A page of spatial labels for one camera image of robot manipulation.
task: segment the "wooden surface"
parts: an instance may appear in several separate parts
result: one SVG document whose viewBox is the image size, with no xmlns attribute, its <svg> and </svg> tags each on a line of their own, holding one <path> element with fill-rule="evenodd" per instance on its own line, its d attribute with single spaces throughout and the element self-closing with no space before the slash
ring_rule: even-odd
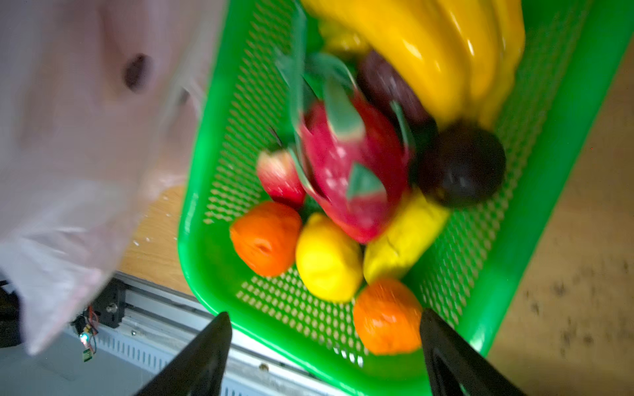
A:
<svg viewBox="0 0 634 396">
<path fill-rule="evenodd" d="M 634 395 L 633 158 L 631 45 L 489 353 L 530 395 Z M 182 197 L 152 205 L 120 269 L 191 294 Z"/>
</svg>

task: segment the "basket mesh side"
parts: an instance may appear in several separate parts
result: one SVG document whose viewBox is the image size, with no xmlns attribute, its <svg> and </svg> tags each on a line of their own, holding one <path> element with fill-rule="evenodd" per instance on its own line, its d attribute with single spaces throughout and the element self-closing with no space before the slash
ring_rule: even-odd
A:
<svg viewBox="0 0 634 396">
<path fill-rule="evenodd" d="M 516 87 L 500 118 L 497 135 L 506 152 L 504 187 L 489 202 L 455 212 L 424 259 L 416 281 L 408 286 L 424 305 L 452 326 L 458 324 L 486 265 L 500 224 L 538 137 L 592 0 L 575 2 L 551 23 L 528 30 L 524 61 Z M 223 151 L 214 173 L 209 211 L 203 221 L 231 222 L 266 197 L 254 169 L 258 152 L 273 143 L 268 127 L 278 127 L 285 111 L 287 87 L 275 68 L 275 49 L 290 51 L 293 2 L 261 0 L 252 17 L 238 84 L 224 132 Z M 307 291 L 293 268 L 274 279 L 253 276 L 235 296 L 281 321 L 343 359 L 363 367 L 368 356 L 352 322 L 353 304 L 321 301 Z"/>
</svg>

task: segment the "tangerine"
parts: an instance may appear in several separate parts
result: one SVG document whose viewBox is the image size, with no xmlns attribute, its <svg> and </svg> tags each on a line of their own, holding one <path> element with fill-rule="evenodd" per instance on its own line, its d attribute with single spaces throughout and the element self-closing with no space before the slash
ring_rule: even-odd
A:
<svg viewBox="0 0 634 396">
<path fill-rule="evenodd" d="M 359 294 L 353 310 L 354 327 L 373 354 L 408 354 L 422 347 L 422 310 L 414 293 L 403 283 L 379 279 Z"/>
<path fill-rule="evenodd" d="M 233 248 L 260 276 L 279 276 L 293 266 L 302 219 L 292 208 L 266 201 L 249 210 L 229 229 Z"/>
</svg>

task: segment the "dark purple fruit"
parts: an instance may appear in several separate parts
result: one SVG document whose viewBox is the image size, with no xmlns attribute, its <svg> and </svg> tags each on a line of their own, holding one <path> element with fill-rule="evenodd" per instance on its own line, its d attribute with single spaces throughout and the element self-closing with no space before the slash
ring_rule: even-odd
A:
<svg viewBox="0 0 634 396">
<path fill-rule="evenodd" d="M 396 121 L 396 114 L 390 106 L 391 101 L 401 105 L 405 119 L 411 126 L 432 119 L 401 75 L 376 51 L 369 53 L 359 64 L 357 81 L 368 101 L 393 121 Z"/>
<path fill-rule="evenodd" d="M 445 207 L 475 205 L 500 188 L 506 162 L 504 147 L 494 134 L 456 125 L 438 134 L 422 153 L 418 186 Z"/>
</svg>

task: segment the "green plastic basket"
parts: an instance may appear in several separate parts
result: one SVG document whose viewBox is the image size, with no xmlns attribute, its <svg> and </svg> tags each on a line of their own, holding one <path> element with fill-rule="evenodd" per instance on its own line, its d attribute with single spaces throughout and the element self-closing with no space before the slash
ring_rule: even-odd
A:
<svg viewBox="0 0 634 396">
<path fill-rule="evenodd" d="M 268 199 L 257 154 L 286 114 L 274 61 L 290 51 L 291 0 L 232 0 L 191 168 L 179 234 L 189 286 L 212 313 L 353 394 L 425 394 L 422 351 L 379 357 L 354 331 L 353 305 L 312 297 L 293 268 L 255 275 L 237 256 L 229 225 Z M 634 29 L 631 0 L 524 2 L 526 51 L 499 119 L 508 174 L 489 202 L 455 212 L 405 277 L 486 354 L 581 149 Z M 313 37 L 313 44 L 319 39 Z"/>
</svg>

